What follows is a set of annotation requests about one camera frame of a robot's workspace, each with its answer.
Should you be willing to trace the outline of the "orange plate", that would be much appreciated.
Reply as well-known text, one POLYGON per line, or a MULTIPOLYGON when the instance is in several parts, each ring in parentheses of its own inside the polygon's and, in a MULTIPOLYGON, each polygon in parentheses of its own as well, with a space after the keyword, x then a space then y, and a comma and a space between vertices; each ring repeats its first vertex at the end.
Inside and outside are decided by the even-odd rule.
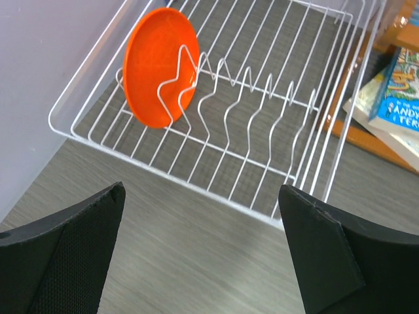
POLYGON ((122 82, 134 116, 151 128, 178 120, 192 101, 200 47, 187 17, 155 9, 135 27, 126 48, 122 82))

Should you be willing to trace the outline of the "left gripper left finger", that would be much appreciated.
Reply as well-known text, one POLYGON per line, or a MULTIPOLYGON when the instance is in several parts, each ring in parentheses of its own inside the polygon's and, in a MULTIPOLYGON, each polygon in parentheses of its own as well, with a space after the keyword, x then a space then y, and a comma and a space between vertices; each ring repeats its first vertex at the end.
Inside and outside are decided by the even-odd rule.
POLYGON ((126 191, 84 201, 1 233, 2 313, 97 313, 126 191))

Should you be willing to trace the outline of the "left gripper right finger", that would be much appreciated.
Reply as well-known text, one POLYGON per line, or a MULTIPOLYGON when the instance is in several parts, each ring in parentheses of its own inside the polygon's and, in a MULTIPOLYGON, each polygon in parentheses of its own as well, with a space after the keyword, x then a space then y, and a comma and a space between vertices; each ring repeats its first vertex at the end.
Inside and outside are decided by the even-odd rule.
POLYGON ((284 184, 280 213, 306 313, 417 313, 418 236, 284 184))

